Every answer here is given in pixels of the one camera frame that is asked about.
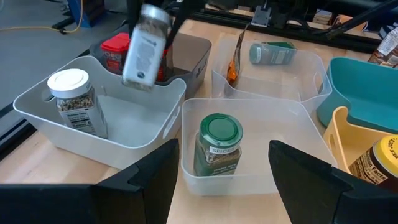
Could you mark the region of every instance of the yellow bin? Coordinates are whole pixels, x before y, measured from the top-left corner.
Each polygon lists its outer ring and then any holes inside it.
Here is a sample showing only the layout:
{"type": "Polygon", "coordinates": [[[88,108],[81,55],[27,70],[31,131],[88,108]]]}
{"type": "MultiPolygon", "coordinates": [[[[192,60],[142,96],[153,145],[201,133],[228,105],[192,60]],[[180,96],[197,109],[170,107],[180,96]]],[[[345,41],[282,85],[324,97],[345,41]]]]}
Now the yellow bin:
{"type": "Polygon", "coordinates": [[[338,168],[349,174],[348,166],[384,136],[383,131],[364,128],[347,122],[348,109],[336,108],[323,139],[337,160],[338,168]]]}

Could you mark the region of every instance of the brown label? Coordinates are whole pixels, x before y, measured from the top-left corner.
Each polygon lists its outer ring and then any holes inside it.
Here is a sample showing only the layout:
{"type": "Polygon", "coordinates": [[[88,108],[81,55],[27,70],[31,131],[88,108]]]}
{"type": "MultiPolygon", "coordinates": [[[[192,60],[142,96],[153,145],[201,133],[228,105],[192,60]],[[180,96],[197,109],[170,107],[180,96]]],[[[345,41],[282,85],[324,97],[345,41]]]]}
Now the brown label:
{"type": "Polygon", "coordinates": [[[366,151],[351,164],[349,170],[354,176],[376,185],[388,179],[388,177],[375,166],[371,159],[370,150],[366,151]]]}
{"type": "Polygon", "coordinates": [[[384,168],[373,150],[373,147],[367,150],[348,167],[349,170],[359,179],[398,192],[398,178],[384,168]]]}

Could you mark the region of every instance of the red spice jar lid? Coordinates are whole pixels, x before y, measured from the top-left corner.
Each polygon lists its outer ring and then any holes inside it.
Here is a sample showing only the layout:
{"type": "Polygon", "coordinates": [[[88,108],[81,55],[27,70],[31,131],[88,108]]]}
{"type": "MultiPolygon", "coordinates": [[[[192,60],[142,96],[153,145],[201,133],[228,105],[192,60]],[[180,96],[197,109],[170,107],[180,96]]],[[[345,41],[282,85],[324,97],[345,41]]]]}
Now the red spice jar lid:
{"type": "Polygon", "coordinates": [[[120,33],[101,44],[104,51],[123,53],[129,49],[130,36],[128,33],[120,33]]]}

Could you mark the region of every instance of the white lid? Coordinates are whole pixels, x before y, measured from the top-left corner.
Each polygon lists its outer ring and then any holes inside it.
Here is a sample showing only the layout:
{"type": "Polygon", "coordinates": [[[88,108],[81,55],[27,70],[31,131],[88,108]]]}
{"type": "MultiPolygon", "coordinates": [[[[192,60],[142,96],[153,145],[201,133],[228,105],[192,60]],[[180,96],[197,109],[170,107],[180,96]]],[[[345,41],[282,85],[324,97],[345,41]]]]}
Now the white lid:
{"type": "Polygon", "coordinates": [[[88,73],[75,68],[54,73],[47,80],[47,85],[53,96],[63,99],[81,96],[91,88],[88,73]]]}
{"type": "Polygon", "coordinates": [[[170,24],[170,15],[163,9],[153,6],[151,4],[142,5],[141,15],[160,20],[166,24],[170,24]]]}

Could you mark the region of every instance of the blue bin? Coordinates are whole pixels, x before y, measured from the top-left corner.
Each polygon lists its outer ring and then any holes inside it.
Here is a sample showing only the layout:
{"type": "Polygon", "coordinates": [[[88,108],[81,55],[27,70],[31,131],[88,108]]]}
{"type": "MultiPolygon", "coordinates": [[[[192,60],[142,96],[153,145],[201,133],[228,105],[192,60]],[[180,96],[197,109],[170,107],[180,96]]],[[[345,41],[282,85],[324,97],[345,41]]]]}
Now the blue bin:
{"type": "Polygon", "coordinates": [[[317,109],[329,125],[339,106],[349,109],[348,122],[398,133],[398,70],[350,58],[334,58],[328,76],[332,93],[317,109]]]}

